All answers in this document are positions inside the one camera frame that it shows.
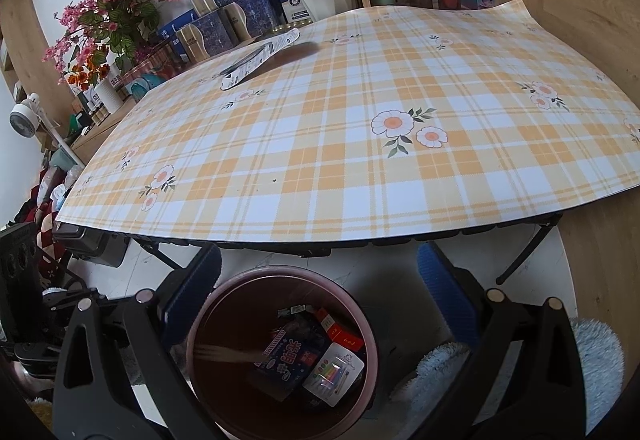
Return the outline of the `red small cigarette box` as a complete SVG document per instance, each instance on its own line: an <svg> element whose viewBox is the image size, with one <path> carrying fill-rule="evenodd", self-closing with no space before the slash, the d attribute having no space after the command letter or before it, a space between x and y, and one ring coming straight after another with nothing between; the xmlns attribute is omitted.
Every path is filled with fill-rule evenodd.
<svg viewBox="0 0 640 440"><path fill-rule="evenodd" d="M348 327L344 327L343 324L335 321L334 317L331 316L325 308L316 310L314 315L319 321L322 330L324 330L331 339L331 342L335 342L337 345L354 353L359 352L364 347L363 339Z"/></svg>

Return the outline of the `dark red round trash bin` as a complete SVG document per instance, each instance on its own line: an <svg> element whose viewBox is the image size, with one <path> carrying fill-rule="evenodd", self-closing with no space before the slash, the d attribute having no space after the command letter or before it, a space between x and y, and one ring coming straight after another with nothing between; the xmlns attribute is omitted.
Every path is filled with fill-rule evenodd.
<svg viewBox="0 0 640 440"><path fill-rule="evenodd" d="M358 334L364 370L331 408L303 386L279 402L255 382L256 363L287 316L325 308ZM335 439L368 407L378 376L369 322L341 286L309 270L275 266L230 278L208 297L186 344L195 394L214 421L240 439Z"/></svg>

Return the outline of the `fluffy grey right sleeve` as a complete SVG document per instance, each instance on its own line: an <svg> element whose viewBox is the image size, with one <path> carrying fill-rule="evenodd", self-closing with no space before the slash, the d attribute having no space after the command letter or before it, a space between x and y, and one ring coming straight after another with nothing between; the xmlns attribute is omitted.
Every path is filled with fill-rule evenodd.
<svg viewBox="0 0 640 440"><path fill-rule="evenodd" d="M582 366L586 394L586 431L591 432L620 397L624 381L622 344L608 324L593 319L574 319L573 334ZM416 431L446 394L469 356L461 342L445 342L419 362L413 374L396 386L390 400L400 412L395 437L407 439Z"/></svg>

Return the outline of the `black folding table leg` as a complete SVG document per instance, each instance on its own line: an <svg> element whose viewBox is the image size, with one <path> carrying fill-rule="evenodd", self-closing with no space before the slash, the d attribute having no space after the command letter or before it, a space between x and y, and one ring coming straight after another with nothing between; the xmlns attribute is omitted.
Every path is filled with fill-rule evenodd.
<svg viewBox="0 0 640 440"><path fill-rule="evenodd" d="M522 219L518 221L501 223L501 226L516 226L517 224L531 224L537 227L537 231L529 242L524 246L522 251L510 263L501 274L499 274L495 282L497 285L503 285L514 273L524 264L524 262L533 255L534 251L549 235L549 233L558 226L563 217L562 212L550 212L550 214L539 215Z"/></svg>

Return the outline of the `blue cigarette carton box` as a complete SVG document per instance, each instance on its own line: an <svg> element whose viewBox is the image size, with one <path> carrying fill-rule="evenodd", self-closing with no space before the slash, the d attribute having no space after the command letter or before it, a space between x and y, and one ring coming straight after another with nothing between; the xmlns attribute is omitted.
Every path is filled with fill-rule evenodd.
<svg viewBox="0 0 640 440"><path fill-rule="evenodd" d="M257 387L273 399L284 401L303 386L329 344L328 335L312 313L283 318L264 350L265 359L256 363Z"/></svg>

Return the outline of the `blister pack of pens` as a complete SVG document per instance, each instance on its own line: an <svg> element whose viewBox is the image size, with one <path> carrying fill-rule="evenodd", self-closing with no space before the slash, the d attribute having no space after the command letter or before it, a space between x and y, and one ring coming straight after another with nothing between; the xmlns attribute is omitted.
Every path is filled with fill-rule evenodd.
<svg viewBox="0 0 640 440"><path fill-rule="evenodd" d="M303 387L315 398L334 408L363 370L364 362L356 353L332 342L304 381Z"/></svg>

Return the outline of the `small white desk fan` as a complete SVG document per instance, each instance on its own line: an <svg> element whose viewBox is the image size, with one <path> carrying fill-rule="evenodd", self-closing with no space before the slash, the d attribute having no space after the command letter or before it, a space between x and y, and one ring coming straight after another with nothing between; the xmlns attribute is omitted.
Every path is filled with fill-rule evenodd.
<svg viewBox="0 0 640 440"><path fill-rule="evenodd" d="M22 137L33 137L38 128L43 126L52 138L58 142L58 146L70 156L76 165L85 168L85 163L74 153L70 146L65 142L63 137L56 130L54 123L50 121L44 111L40 97L37 93L31 93L26 98L14 105L9 114L9 122L11 127Z"/></svg>

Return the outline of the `teal striped gift box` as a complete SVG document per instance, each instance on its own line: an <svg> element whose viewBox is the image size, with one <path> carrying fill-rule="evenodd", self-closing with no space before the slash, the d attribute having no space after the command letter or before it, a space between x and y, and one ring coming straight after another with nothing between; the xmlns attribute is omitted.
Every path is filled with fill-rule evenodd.
<svg viewBox="0 0 640 440"><path fill-rule="evenodd" d="M122 85L136 102L140 102L149 91L182 71L183 62L171 52L160 49L122 76Z"/></svg>

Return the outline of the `yellow plaid floral tablecloth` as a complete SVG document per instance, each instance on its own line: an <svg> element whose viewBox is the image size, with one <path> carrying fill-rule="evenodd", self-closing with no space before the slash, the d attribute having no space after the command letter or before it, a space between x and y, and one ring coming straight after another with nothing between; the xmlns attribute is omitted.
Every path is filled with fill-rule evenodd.
<svg viewBox="0 0 640 440"><path fill-rule="evenodd" d="M192 241L349 242L520 220L639 183L638 108L521 0L346 12L224 88L247 55L151 90L58 218Z"/></svg>

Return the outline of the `black white printed pouch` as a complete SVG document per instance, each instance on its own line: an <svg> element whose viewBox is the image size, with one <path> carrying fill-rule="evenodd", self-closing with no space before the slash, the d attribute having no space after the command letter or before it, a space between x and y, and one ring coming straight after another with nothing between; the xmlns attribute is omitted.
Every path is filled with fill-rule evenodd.
<svg viewBox="0 0 640 440"><path fill-rule="evenodd" d="M299 29L292 28L286 33L271 37L256 50L225 68L219 74L221 90L227 91L239 85L240 82L256 72L259 67L262 67L265 62L269 61L277 53L298 41L299 36Z"/></svg>

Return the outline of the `blue gold gift box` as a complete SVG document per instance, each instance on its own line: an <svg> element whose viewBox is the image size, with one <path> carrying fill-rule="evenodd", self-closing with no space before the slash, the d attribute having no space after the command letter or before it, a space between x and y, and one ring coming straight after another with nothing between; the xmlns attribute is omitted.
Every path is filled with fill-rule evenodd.
<svg viewBox="0 0 640 440"><path fill-rule="evenodd" d="M271 0L190 0L195 18L176 30L193 63L271 33L280 25Z"/></svg>

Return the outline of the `blue white milk box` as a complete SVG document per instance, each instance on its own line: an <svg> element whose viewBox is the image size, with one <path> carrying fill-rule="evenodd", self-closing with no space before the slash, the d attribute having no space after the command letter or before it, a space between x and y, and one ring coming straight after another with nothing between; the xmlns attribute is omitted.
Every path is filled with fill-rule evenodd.
<svg viewBox="0 0 640 440"><path fill-rule="evenodd" d="M288 23L311 22L312 17L303 0L278 0Z"/></svg>

